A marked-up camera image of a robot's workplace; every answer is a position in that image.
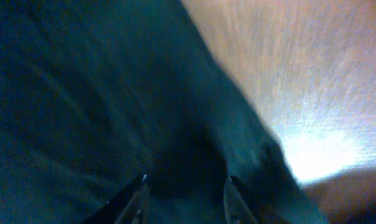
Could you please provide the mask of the black shorts patterned waistband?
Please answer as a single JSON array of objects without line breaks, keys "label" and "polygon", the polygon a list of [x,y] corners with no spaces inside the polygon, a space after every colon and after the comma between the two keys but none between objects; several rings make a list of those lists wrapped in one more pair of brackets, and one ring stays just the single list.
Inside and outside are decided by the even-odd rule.
[{"label": "black shorts patterned waistband", "polygon": [[148,223],[326,223],[180,1],[0,0],[0,223],[81,223],[139,175]]}]

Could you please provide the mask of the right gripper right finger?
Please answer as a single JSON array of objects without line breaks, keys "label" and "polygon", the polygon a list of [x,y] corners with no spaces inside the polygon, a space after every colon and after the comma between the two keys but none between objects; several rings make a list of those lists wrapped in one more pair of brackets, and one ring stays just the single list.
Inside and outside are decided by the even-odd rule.
[{"label": "right gripper right finger", "polygon": [[291,224],[267,207],[250,208],[238,186],[239,180],[232,175],[224,184],[223,205],[227,224]]}]

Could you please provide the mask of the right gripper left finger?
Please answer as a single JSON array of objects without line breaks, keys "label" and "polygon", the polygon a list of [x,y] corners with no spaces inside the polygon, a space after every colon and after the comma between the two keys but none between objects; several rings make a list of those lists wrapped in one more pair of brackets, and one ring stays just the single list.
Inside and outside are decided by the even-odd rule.
[{"label": "right gripper left finger", "polygon": [[149,187],[139,175],[82,224],[147,224]]}]

